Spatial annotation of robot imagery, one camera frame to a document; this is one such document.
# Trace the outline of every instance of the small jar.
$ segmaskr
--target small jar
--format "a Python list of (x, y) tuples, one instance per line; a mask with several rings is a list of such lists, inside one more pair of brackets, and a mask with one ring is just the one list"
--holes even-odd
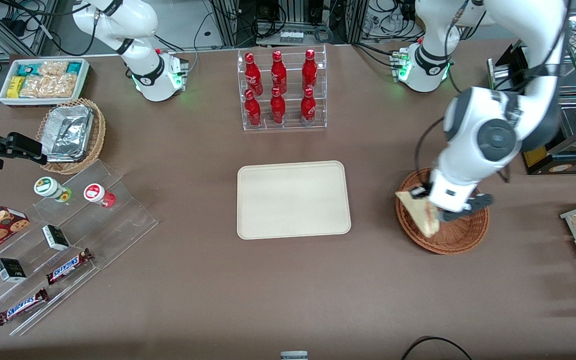
[(44, 198), (54, 199), (57, 203), (67, 202), (73, 192), (50, 176), (44, 176), (34, 183), (34, 192)]
[(100, 184), (90, 184), (86, 186), (84, 198), (90, 203), (99, 204), (104, 208), (110, 208), (115, 204), (115, 194), (106, 191)]

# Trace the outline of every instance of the clear acrylic bottle rack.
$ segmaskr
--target clear acrylic bottle rack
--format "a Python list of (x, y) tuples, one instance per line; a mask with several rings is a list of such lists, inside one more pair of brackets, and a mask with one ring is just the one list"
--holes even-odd
[[(317, 63), (317, 86), (315, 86), (313, 97), (317, 102), (315, 108), (315, 120), (312, 125), (305, 126), (302, 124), (302, 99), (304, 98), (304, 89), (302, 88), (302, 66), (306, 61), (306, 50), (315, 51), (315, 62)], [(272, 99), (273, 80), (270, 75), (270, 69), (273, 66), (273, 51), (280, 50), (283, 63), (286, 65), (288, 75), (288, 92), (283, 94), (286, 103), (286, 119), (282, 125), (276, 124), (272, 119), (272, 110), (270, 100)], [(246, 116), (246, 107), (244, 106), (246, 98), (244, 91), (248, 88), (246, 82), (246, 61), (244, 55), (252, 53), (254, 62), (261, 71), (261, 83), (263, 85), (263, 94), (257, 96), (256, 100), (261, 107), (261, 126), (252, 127)], [(239, 50), (237, 53), (237, 78), (239, 83), (239, 101), (241, 103), (241, 118), (244, 130), (287, 130), (287, 129), (309, 129), (309, 128), (326, 128), (327, 119), (327, 59), (326, 47), (321, 46), (299, 46), (299, 47), (281, 47), (281, 48), (251, 48), (248, 50)]]
[[(14, 317), (1, 327), (2, 331), (11, 336), (28, 331), (158, 224), (120, 179), (116, 171), (96, 160), (63, 184), (72, 191), (70, 200), (59, 203), (43, 198), (24, 211), (30, 225), (0, 246), (0, 258), (19, 260), (27, 278), (16, 284), (0, 278), (0, 312), (33, 296), (41, 288), (46, 289), (50, 301)], [(116, 202), (112, 207), (101, 207), (83, 197), (85, 187), (92, 183), (102, 185), (115, 195)], [(70, 243), (66, 251), (48, 246), (42, 232), (47, 224), (61, 228)], [(55, 284), (48, 285), (47, 274), (86, 248), (93, 255), (92, 259)]]

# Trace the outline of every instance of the text on candy wrapper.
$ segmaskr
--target text on candy wrapper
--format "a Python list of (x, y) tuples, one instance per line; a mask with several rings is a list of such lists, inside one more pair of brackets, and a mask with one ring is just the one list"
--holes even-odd
[(14, 314), (23, 312), (29, 305), (35, 302), (35, 296), (30, 296), (29, 298), (25, 299), (23, 302), (18, 303), (16, 306), (8, 309), (6, 313), (6, 317), (9, 318)]
[(68, 271), (68, 269), (74, 267), (80, 262), (80, 256), (77, 255), (73, 257), (69, 262), (66, 264), (61, 265), (58, 269), (52, 272), (52, 277), (57, 278), (58, 276), (62, 275), (64, 272)]

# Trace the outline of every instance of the beige tray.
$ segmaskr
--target beige tray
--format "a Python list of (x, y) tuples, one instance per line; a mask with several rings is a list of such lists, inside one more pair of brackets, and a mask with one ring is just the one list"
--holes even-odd
[(339, 161), (244, 166), (237, 176), (237, 234), (244, 240), (339, 235), (350, 230)]

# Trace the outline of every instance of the small black box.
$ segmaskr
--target small black box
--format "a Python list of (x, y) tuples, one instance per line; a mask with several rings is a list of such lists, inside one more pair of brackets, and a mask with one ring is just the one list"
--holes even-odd
[(26, 274), (19, 261), (4, 257), (0, 258), (0, 276), (3, 281), (9, 283), (21, 283), (26, 280)]
[(54, 225), (46, 225), (41, 228), (43, 231), (43, 237), (46, 238), (48, 246), (57, 251), (66, 251), (71, 244), (68, 243), (68, 239), (64, 235), (61, 228)]

